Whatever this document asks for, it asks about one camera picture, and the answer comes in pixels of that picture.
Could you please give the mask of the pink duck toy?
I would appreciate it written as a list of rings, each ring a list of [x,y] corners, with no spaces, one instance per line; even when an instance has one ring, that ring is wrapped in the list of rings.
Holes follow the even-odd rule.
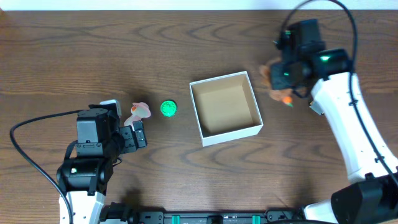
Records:
[[[144,102],[133,103],[131,107],[131,115],[124,122],[124,126],[131,126],[134,129],[133,122],[141,121],[143,118],[149,118],[151,112],[148,104]]]

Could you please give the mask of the green ball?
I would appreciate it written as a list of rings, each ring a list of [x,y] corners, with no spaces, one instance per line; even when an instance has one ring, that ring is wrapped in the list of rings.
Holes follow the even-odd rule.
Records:
[[[160,111],[165,117],[173,117],[177,112],[177,104],[173,100],[165,100],[160,105]]]

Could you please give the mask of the white cardboard box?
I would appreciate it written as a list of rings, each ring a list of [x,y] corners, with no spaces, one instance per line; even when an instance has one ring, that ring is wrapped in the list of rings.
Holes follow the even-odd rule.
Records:
[[[246,71],[190,83],[203,147],[257,135],[264,123]]]

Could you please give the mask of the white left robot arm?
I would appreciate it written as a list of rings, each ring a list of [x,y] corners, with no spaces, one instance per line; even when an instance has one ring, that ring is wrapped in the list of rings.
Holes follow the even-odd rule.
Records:
[[[108,220],[104,206],[108,182],[122,154],[147,146],[144,125],[136,120],[120,125],[116,104],[92,105],[78,113],[78,138],[65,153],[57,180],[72,213],[73,223],[101,223]]]

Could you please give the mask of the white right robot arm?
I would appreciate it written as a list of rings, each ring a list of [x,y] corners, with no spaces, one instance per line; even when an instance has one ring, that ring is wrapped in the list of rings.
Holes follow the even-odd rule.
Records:
[[[325,115],[343,155],[350,185],[303,207],[307,222],[382,223],[397,219],[397,158],[364,102],[358,76],[343,49],[277,58],[260,68],[270,97],[290,104],[310,93],[310,107]]]

